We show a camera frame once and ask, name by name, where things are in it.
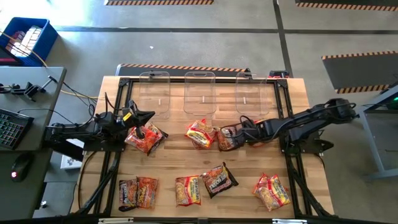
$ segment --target blue plastic bin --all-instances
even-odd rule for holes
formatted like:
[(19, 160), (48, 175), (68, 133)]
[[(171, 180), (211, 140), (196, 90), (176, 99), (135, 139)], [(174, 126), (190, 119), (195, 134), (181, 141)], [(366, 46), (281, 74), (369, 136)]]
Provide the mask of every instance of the blue plastic bin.
[[(50, 50), (58, 37), (57, 31), (50, 25), (48, 19), (31, 19), (14, 17), (4, 30), (4, 33), (13, 36), (17, 31), (27, 32), (32, 26), (43, 28), (33, 47), (33, 51), (39, 55), (43, 60), (47, 58)], [(0, 45), (6, 47), (9, 38), (5, 35), (0, 36)], [(23, 66), (26, 67), (41, 67), (43, 63), (32, 53), (28, 57), (18, 57), (23, 61)]]

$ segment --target black keyboard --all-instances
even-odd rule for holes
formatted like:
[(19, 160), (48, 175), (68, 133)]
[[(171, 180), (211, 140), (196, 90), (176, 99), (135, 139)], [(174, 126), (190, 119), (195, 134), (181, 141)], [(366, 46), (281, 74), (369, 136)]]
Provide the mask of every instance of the black keyboard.
[(31, 117), (0, 109), (0, 147), (14, 150), (32, 122)]

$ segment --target transparent container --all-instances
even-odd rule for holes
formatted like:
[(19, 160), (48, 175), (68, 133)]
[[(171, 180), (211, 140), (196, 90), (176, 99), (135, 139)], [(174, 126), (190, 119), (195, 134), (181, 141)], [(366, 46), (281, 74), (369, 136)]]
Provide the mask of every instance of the transparent container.
[(139, 102), (141, 111), (155, 111), (154, 119), (170, 117), (170, 74), (144, 72), (139, 75)]
[(236, 111), (248, 117), (269, 112), (267, 103), (267, 76), (240, 72), (236, 75)]
[(184, 111), (195, 116), (206, 116), (216, 111), (216, 75), (213, 72), (185, 74)]

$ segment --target concrete floor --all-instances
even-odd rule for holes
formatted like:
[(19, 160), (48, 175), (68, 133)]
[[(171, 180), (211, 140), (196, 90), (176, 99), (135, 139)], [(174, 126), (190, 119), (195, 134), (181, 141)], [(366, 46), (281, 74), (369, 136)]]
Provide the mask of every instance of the concrete floor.
[[(48, 17), (54, 26), (277, 28), (272, 0), (216, 0), (212, 6), (136, 7), (104, 6), (98, 0), (41, 0), (34, 3), (38, 10), (30, 10), (31, 1), (20, 2), (25, 7), (3, 8), (0, 25), (7, 24), (11, 17), (24, 16)], [(279, 2), (285, 29), (398, 29), (398, 12), (309, 9), (295, 7), (294, 0)], [(59, 34), (47, 63), (67, 67), (66, 82), (92, 96), (98, 94), (102, 77), (114, 75), (120, 63), (249, 67), (256, 73), (285, 67), (278, 34)], [(305, 79), (311, 105), (337, 96), (320, 59), (322, 55), (396, 50), (397, 39), (398, 35), (286, 35), (294, 77)], [(353, 93), (340, 97), (361, 104), (375, 94)], [(68, 95), (61, 95), (56, 110), (76, 122), (88, 117), (85, 105)], [(62, 120), (54, 117), (53, 121)], [(324, 157), (335, 213), (344, 218), (397, 223), (398, 178), (373, 182), (363, 179), (364, 175), (375, 172), (376, 166), (361, 123), (329, 126), (323, 139), (335, 143)], [(35, 217), (64, 215), (70, 207), (78, 172), (59, 170), (58, 154), (53, 155), (51, 163), (46, 181), (53, 183), (48, 184), (44, 196), (49, 207), (36, 211)]]

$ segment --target wooden tabletop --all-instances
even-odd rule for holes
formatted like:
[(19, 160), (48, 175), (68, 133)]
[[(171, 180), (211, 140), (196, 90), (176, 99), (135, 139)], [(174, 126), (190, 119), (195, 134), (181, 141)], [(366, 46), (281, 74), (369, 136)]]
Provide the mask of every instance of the wooden tabletop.
[[(101, 91), (99, 93), (96, 113), (105, 110), (104, 93), (106, 92), (111, 102), (115, 101), (120, 77), (104, 77)], [(294, 113), (309, 108), (307, 92), (304, 80), (299, 78), (288, 79), (290, 98)], [(238, 113), (235, 108), (235, 85), (216, 84), (217, 109), (211, 121), (213, 126), (224, 126), (237, 123)], [(263, 118), (277, 118), (274, 91), (267, 88), (267, 102), (269, 113)], [(170, 88), (170, 118), (156, 119), (153, 123), (169, 134), (158, 149), (146, 156), (141, 151), (127, 146), (122, 153), (118, 172), (119, 180), (134, 179), (137, 175), (141, 177), (152, 177), (159, 179), (155, 209), (146, 210), (142, 208), (128, 212), (120, 212), (119, 207), (119, 185), (114, 194), (112, 217), (213, 217), (213, 218), (293, 218), (292, 204), (268, 212), (262, 202), (252, 195), (254, 185), (262, 173), (267, 175), (277, 174), (282, 185), (289, 190), (289, 180), (285, 157), (280, 153), (279, 141), (270, 142), (264, 147), (253, 148), (241, 147), (235, 151), (220, 152), (217, 142), (209, 150), (196, 150), (189, 139), (184, 137), (188, 125), (194, 119), (187, 116), (183, 110), (184, 84), (172, 83)], [(132, 98), (138, 100), (139, 88), (133, 87)], [(83, 204), (97, 187), (101, 166), (103, 163), (103, 152), (98, 152), (92, 157), (86, 166), (81, 183), (81, 203)], [(200, 180), (201, 206), (191, 205), (189, 207), (177, 207), (175, 200), (175, 179), (200, 175), (225, 162), (228, 169), (234, 175), (239, 185), (232, 187), (212, 199), (208, 195), (204, 183)], [(312, 191), (323, 207), (333, 213), (328, 184), (325, 171), (320, 159), (314, 155), (304, 154), (303, 164), (308, 188)], [(71, 212), (78, 209), (77, 193), (73, 201)], [(108, 187), (104, 191), (101, 211), (104, 209)], [(302, 193), (298, 190), (300, 208), (304, 211)]]

